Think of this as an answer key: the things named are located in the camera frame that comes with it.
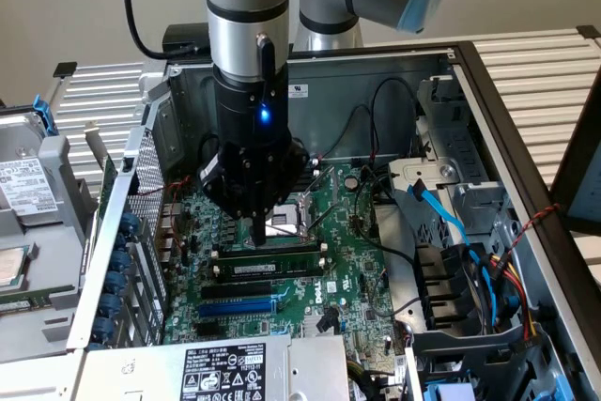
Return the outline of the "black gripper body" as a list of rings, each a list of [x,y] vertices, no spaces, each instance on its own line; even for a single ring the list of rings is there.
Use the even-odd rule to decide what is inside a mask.
[[[213,169],[223,180],[292,180],[294,146],[288,128],[288,65],[269,81],[236,81],[213,69],[220,150]]]

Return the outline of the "green RAM stick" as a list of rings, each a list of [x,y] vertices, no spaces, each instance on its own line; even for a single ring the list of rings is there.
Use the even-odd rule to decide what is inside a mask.
[[[244,257],[220,258],[216,265],[220,274],[230,277],[284,275],[286,277],[320,272],[319,253],[256,254]]]
[[[52,295],[70,294],[74,289],[73,285],[36,290],[17,290],[15,286],[2,287],[0,288],[0,314],[52,307]]]

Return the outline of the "metal rear port stack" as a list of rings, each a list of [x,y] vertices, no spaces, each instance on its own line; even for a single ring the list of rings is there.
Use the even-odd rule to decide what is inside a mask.
[[[155,238],[155,247],[159,263],[163,269],[170,265],[171,258],[177,254],[177,233],[174,227],[177,225],[181,211],[181,203],[168,203],[162,209]]]

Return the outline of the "open metal PC case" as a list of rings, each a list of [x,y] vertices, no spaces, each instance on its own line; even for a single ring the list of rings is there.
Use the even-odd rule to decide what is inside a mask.
[[[539,324],[578,391],[577,401],[601,401],[601,290],[578,250],[581,233],[566,226],[550,193],[600,67],[591,59],[587,69],[577,69],[549,53],[493,58],[468,41],[293,54],[288,124],[309,154],[305,168],[319,159],[320,171],[342,164],[358,170],[378,224],[372,244],[385,257],[391,305],[383,316],[393,321],[393,359],[387,368],[368,368],[350,359],[344,346],[349,401],[409,401],[406,349],[416,333],[433,332],[426,328],[413,270],[420,243],[458,251],[480,326],[459,337],[520,326],[528,340]],[[460,83],[488,165],[512,202],[511,244],[500,255],[470,241],[464,225],[420,179],[408,186],[415,205],[401,209],[395,201],[389,163],[428,159],[417,90],[435,75],[453,75]],[[147,118],[131,131],[108,202],[82,297],[83,336],[76,341],[82,362],[69,390],[72,401],[90,352],[168,346],[169,287],[155,247],[159,219],[163,206],[187,186],[207,197],[199,172],[219,147],[213,68],[168,66]],[[119,231],[124,212],[139,218],[136,236]],[[114,250],[128,252],[132,264],[124,274],[121,311],[112,318],[113,339],[99,344],[90,335]]]

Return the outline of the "black box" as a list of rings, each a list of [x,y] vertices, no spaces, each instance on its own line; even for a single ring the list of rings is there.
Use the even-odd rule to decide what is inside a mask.
[[[210,63],[207,23],[179,23],[167,26],[162,37],[162,52],[169,61]]]

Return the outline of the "long black expansion slot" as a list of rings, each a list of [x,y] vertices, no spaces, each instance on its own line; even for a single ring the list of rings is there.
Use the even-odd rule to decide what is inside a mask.
[[[269,297],[272,295],[270,282],[245,282],[238,284],[207,285],[200,289],[204,301]]]

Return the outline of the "green graphics card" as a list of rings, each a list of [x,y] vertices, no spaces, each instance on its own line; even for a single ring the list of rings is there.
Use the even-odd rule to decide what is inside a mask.
[[[89,251],[95,248],[98,234],[108,207],[112,189],[118,174],[117,168],[109,155],[106,145],[100,137],[100,127],[95,121],[89,121],[85,124],[85,140],[102,170],[102,178],[98,196],[98,207],[95,211],[90,238]]]

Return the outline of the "blue expansion slot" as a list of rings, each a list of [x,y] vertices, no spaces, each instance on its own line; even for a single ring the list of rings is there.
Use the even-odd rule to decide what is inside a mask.
[[[214,317],[272,314],[276,311],[276,308],[277,302],[269,298],[213,302],[199,305],[198,315],[200,317]]]

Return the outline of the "black plastic fan shroud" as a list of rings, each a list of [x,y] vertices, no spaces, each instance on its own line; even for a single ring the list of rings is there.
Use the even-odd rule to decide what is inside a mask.
[[[429,331],[459,337],[480,330],[457,250],[420,243],[415,250],[413,270]]]

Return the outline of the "metal disk bay cage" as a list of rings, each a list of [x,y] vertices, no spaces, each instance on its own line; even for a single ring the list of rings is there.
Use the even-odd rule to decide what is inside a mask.
[[[502,254],[511,244],[513,205],[497,170],[488,165],[488,150],[460,83],[453,75],[430,76],[419,82],[417,100],[425,155],[439,164],[435,194],[470,241]]]

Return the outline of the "grey power supply unit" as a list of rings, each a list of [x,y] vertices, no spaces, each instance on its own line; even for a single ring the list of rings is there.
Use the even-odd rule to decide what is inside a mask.
[[[76,401],[349,401],[339,336],[272,335],[90,352]]]

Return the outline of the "CPU chip silver lid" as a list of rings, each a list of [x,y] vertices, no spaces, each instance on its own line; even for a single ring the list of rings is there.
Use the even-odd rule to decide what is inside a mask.
[[[0,249],[0,293],[21,292],[28,288],[28,267],[37,254],[35,242]]]

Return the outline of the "blue plastic latch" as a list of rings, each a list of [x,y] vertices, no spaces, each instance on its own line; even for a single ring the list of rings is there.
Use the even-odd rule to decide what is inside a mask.
[[[552,401],[576,401],[571,385],[564,374],[555,377],[555,386],[551,395]]]
[[[469,383],[432,383],[423,393],[424,401],[476,401]]]

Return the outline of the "silver metal bracket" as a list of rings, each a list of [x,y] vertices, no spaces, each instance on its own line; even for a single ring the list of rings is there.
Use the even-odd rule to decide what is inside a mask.
[[[426,189],[439,198],[439,189],[454,186],[461,181],[455,161],[440,158],[430,161],[427,158],[397,159],[389,163],[391,183],[395,201],[401,209],[417,203],[408,193],[408,186],[420,179]]]

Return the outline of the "blue plastic disk rail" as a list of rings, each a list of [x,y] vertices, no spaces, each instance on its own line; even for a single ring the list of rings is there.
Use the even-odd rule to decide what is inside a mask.
[[[34,109],[36,114],[41,118],[46,133],[49,136],[57,136],[59,132],[55,125],[51,107],[46,100],[43,100],[41,98],[40,94],[37,94],[35,96],[34,101],[32,103],[32,108]]]

